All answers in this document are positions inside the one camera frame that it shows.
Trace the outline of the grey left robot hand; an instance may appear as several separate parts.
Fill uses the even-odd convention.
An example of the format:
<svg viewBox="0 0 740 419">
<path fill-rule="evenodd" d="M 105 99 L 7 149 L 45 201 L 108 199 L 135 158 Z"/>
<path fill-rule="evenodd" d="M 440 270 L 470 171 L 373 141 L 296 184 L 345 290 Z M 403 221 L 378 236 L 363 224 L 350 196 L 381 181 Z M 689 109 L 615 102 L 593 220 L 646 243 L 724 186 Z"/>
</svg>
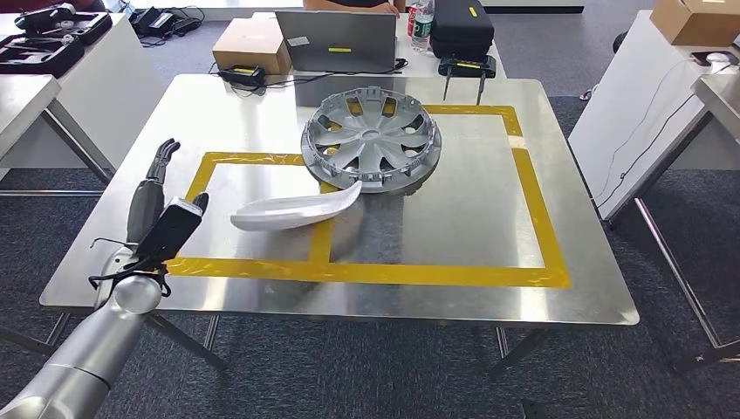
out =
<svg viewBox="0 0 740 419">
<path fill-rule="evenodd" d="M 158 147 L 144 180 L 134 191 L 128 211 L 125 244 L 132 251 L 136 250 L 164 210 L 163 184 L 166 168 L 180 146 L 180 142 L 173 138 L 164 141 Z"/>
</svg>

